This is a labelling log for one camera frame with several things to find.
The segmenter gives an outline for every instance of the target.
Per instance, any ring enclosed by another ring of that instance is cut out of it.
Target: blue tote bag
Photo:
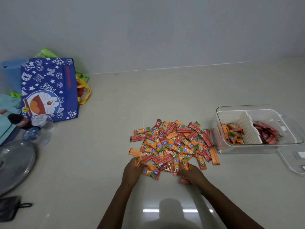
[[[46,114],[52,121],[78,116],[78,93],[71,58],[32,58],[21,66],[22,114]]]

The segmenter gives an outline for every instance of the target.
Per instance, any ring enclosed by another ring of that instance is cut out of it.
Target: green bag
[[[48,50],[47,48],[42,49],[37,55],[34,56],[34,58],[59,58],[58,56],[56,56],[55,54],[53,54],[50,50]],[[75,73],[76,75],[82,79],[83,81],[85,81],[86,83],[88,82],[88,80],[90,79],[88,76],[85,76],[82,72],[80,72],[79,70],[75,69]]]

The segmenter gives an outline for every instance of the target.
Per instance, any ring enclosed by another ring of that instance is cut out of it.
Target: yellow bag handle
[[[85,81],[80,79],[77,75],[75,75],[75,76],[76,76],[76,81],[80,84],[80,85],[77,86],[77,88],[86,88],[87,91],[88,91],[88,94],[86,95],[84,100],[82,100],[80,97],[77,98],[78,104],[85,104],[87,102],[87,100],[89,99],[90,95],[91,95],[91,89],[88,86],[88,84],[86,84]]]

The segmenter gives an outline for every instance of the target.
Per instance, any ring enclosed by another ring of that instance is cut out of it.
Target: black bag
[[[19,208],[31,207],[32,203],[22,203],[21,196],[0,198],[0,222],[12,221]]]

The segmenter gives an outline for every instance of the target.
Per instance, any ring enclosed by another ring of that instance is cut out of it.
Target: white wall
[[[305,0],[1,0],[0,61],[49,48],[85,73],[305,55]]]

